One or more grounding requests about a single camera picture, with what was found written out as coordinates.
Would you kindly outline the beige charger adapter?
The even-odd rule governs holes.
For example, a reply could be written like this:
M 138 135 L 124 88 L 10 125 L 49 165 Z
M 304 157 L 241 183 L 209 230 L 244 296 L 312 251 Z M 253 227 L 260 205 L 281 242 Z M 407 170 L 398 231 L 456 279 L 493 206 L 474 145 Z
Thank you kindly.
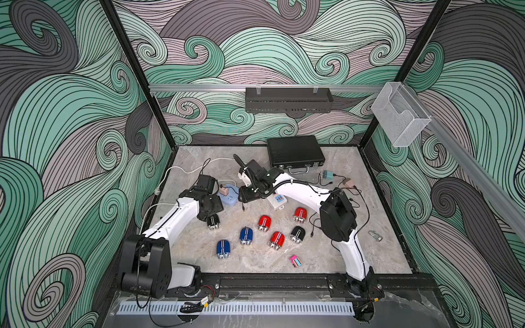
M 223 196 L 227 196 L 229 194 L 229 188 L 227 187 L 220 187 L 219 194 Z

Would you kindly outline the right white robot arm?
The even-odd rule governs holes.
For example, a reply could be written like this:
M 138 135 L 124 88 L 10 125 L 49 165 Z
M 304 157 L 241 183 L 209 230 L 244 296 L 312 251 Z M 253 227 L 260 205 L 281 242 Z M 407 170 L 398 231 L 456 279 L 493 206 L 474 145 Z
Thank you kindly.
M 266 199 L 273 194 L 291 198 L 320 216 L 320 228 L 333 241 L 345 264 L 346 275 L 353 292 L 369 293 L 373 270 L 366 261 L 358 240 L 357 214 L 346 193 L 337 188 L 322 189 L 292 177 L 281 169 L 265 169 L 256 161 L 244 163 L 238 155 L 239 177 L 245 183 L 239 188 L 239 202 Z

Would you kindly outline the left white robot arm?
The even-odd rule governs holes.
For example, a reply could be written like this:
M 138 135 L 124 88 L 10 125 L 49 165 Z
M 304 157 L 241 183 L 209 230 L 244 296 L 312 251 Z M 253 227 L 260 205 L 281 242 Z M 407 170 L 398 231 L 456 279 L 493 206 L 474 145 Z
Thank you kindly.
M 124 240 L 118 288 L 154 299 L 194 294 L 201 288 L 199 266 L 172 261 L 170 249 L 193 219 L 217 219 L 224 210 L 215 178 L 199 175 L 155 225 Z

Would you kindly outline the blue shaver front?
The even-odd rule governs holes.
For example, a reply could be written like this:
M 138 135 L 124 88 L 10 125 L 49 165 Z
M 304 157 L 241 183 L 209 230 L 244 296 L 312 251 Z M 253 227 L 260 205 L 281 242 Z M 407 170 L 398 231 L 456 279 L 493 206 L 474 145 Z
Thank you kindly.
M 225 259 L 230 257 L 231 245 L 229 241 L 222 239 L 217 242 L 216 255 L 218 259 Z

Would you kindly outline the red shaver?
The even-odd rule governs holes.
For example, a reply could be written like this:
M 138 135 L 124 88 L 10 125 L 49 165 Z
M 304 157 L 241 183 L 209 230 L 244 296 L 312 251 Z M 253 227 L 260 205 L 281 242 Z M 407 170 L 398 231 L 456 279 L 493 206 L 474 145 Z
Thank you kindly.
M 279 250 L 284 245 L 284 241 L 285 236 L 283 235 L 283 233 L 275 231 L 269 240 L 269 247 L 275 250 Z
M 259 231 L 268 232 L 271 228 L 272 219 L 268 215 L 262 215 L 258 220 L 257 228 Z
M 295 222 L 298 222 L 299 224 L 303 224 L 308 218 L 308 212 L 303 207 L 297 207 L 295 210 L 295 213 L 293 215 L 293 219 Z

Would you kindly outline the blue shaver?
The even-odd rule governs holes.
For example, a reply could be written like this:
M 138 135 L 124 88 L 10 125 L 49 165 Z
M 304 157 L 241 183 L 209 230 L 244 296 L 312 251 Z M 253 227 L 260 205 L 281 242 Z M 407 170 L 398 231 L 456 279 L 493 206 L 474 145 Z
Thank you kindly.
M 216 255 L 218 259 L 225 259 L 230 257 L 231 245 L 229 241 L 222 239 L 217 242 Z
M 253 230 L 249 227 L 244 227 L 241 229 L 239 235 L 239 243 L 241 245 L 251 245 L 253 242 Z

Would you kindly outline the black shaver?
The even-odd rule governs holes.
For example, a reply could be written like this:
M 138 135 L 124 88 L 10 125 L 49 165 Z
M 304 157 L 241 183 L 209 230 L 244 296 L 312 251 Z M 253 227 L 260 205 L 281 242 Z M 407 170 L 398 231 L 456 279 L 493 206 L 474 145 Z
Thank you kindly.
M 221 227 L 220 218 L 217 214 L 213 214 L 207 217 L 206 224 L 209 230 L 217 230 Z
M 297 225 L 297 226 L 295 226 L 295 227 L 292 229 L 292 231 L 291 231 L 291 233 L 290 233 L 290 235 L 289 235 L 289 238 L 290 238 L 293 242 L 295 242 L 295 243 L 297 243 L 297 244 L 300 244 L 300 243 L 303 242 L 305 236 L 306 236 L 306 231 L 305 231 L 305 229 L 303 229 L 301 226 L 298 226 L 298 225 Z

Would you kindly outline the teal charger adapter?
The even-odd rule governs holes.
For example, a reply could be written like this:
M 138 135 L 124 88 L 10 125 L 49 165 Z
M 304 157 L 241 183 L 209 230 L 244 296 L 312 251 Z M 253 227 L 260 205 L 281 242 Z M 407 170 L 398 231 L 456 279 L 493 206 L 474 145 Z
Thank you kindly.
M 334 173 L 329 170 L 323 171 L 323 179 L 325 180 L 333 180 L 334 179 Z

